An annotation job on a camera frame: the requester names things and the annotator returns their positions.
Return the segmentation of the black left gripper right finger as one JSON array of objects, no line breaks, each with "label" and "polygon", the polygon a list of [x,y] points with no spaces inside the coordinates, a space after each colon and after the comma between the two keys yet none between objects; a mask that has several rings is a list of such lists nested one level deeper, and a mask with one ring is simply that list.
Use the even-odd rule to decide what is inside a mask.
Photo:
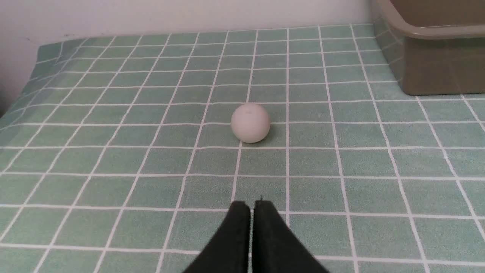
[{"label": "black left gripper right finger", "polygon": [[281,218],[271,201],[253,209],[253,273],[327,273]]}]

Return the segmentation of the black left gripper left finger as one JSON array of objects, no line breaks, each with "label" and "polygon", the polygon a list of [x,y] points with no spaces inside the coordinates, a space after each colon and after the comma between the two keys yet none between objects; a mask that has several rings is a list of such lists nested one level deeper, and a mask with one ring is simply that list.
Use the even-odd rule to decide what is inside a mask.
[{"label": "black left gripper left finger", "polygon": [[184,273],[246,273],[250,221],[246,203],[232,202],[217,231]]}]

